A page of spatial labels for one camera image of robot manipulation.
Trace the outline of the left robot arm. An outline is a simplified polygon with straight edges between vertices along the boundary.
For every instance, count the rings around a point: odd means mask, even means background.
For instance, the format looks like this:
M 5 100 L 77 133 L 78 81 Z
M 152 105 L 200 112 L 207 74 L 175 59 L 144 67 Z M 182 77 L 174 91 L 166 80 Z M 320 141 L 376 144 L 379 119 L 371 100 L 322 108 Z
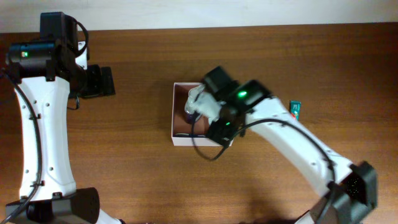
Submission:
M 78 189 L 68 153 L 68 101 L 115 94 L 109 67 L 88 65 L 83 25 L 62 12 L 40 16 L 40 36 L 14 43 L 2 70 L 16 93 L 22 121 L 19 198 L 5 223 L 117 223 L 101 209 L 98 191 Z

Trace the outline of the red green toothpaste tube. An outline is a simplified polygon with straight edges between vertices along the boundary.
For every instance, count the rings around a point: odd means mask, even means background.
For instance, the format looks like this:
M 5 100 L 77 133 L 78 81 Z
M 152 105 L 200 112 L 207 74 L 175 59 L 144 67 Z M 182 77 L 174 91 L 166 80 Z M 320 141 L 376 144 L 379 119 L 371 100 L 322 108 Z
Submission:
M 300 101 L 290 100 L 290 102 L 289 102 L 289 111 L 290 111 L 290 114 L 291 114 L 296 120 L 299 120 L 301 105 L 302 105 L 302 104 L 301 104 Z

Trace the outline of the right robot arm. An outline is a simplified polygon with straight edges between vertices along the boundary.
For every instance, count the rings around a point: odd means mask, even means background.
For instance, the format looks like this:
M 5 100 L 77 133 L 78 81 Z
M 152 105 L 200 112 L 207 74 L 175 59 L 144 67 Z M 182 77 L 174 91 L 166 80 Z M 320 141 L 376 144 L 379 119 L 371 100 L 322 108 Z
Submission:
M 203 78 L 196 110 L 211 120 L 207 138 L 226 150 L 250 129 L 272 144 L 305 177 L 320 201 L 297 223 L 361 223 L 377 207 L 377 172 L 355 165 L 300 124 L 257 80 L 240 84 L 222 67 Z

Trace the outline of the clear hand soap pump bottle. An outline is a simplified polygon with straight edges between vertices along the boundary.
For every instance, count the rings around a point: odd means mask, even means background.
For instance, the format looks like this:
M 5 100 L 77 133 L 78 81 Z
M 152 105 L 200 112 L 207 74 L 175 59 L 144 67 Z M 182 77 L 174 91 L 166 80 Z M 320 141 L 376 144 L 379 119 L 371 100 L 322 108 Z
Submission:
M 203 84 L 198 85 L 188 91 L 188 98 L 185 103 L 184 112 L 185 112 L 185 120 L 188 124 L 193 124 L 198 121 L 201 117 L 199 112 L 196 112 L 193 107 L 194 102 L 198 99 L 198 97 L 203 93 L 205 86 Z

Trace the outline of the blue white toothbrush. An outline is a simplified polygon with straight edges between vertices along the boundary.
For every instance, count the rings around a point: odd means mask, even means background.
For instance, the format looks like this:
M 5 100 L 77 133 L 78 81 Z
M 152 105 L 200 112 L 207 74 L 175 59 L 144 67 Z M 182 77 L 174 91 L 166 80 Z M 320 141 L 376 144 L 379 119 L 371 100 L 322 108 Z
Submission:
M 176 138 L 205 138 L 204 134 L 192 134 L 192 133 L 177 133 L 174 134 Z

